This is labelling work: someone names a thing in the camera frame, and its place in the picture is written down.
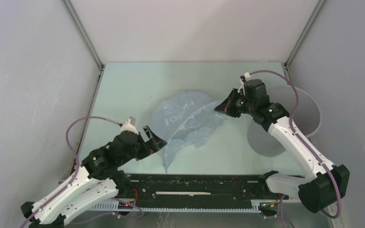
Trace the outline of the blue plastic trash bag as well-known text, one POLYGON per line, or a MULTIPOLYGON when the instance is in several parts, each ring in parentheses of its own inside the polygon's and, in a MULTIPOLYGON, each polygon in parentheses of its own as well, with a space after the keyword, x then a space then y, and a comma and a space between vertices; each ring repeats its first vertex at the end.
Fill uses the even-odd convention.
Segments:
POLYGON ((227 116, 214 111, 220 101, 199 91, 182 91, 159 103, 150 128, 167 142, 159 152, 165 172, 179 151, 188 146, 204 146, 227 116))

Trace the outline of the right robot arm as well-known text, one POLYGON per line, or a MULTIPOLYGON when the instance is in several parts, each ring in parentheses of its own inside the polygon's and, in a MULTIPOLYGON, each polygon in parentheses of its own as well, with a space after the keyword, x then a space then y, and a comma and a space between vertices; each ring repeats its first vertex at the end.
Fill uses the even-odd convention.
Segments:
POLYGON ((262 175, 262 182, 257 186, 262 198, 269 199, 275 193, 281 193, 297 197, 312 213, 333 203, 337 203, 337 212, 341 212, 342 198, 346 195, 350 178, 349 169, 345 165, 336 166, 318 151, 296 126, 285 107, 271 102, 266 85, 260 79, 250 79, 242 83, 240 89, 232 89, 214 111, 234 118, 249 114, 302 168, 302 178, 282 175, 278 171, 262 175))

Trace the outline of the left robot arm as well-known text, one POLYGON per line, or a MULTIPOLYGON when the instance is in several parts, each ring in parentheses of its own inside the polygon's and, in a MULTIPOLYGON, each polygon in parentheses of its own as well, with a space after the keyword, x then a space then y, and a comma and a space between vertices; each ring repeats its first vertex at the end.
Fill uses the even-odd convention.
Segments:
POLYGON ((92 150, 69 178, 49 195, 21 206, 26 218, 22 227, 63 228, 94 205, 116 196, 125 198, 132 182, 120 167, 142 160, 167 145, 167 141, 144 127, 148 141, 134 126, 121 128, 111 142, 92 150))

